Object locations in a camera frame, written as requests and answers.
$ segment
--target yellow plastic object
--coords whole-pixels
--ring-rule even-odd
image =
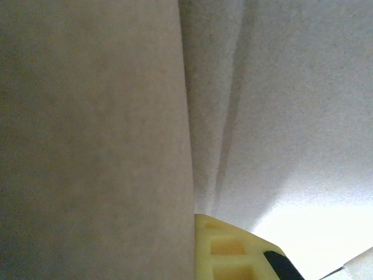
[[[279,280],[264,252],[276,245],[207,215],[195,215],[195,280]]]

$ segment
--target gray cardboard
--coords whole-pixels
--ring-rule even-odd
[[[177,2],[2,1],[0,13],[2,276],[191,280]]]

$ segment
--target black strip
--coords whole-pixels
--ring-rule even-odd
[[[264,252],[264,256],[271,264],[280,280],[304,280],[287,257],[274,251]]]
[[[329,276],[331,276],[332,274],[337,273],[337,272],[339,272],[339,271],[341,271],[341,270],[343,270],[343,269],[344,269],[344,267],[337,268],[336,270],[334,270],[333,272],[331,272],[331,273],[329,273],[328,275],[324,276],[324,277],[321,278],[320,280],[323,280],[323,279],[325,279],[326,277],[329,277]]]

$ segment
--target white surface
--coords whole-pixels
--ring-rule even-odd
[[[338,271],[323,280],[353,280],[345,270]]]
[[[349,261],[344,267],[352,280],[373,279],[373,247]]]
[[[259,0],[247,51],[207,213],[319,279],[373,246],[373,1]]]

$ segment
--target square hole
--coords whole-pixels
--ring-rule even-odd
[[[214,267],[214,280],[257,280],[248,265]]]
[[[236,237],[215,237],[211,241],[211,255],[244,255],[244,243]]]

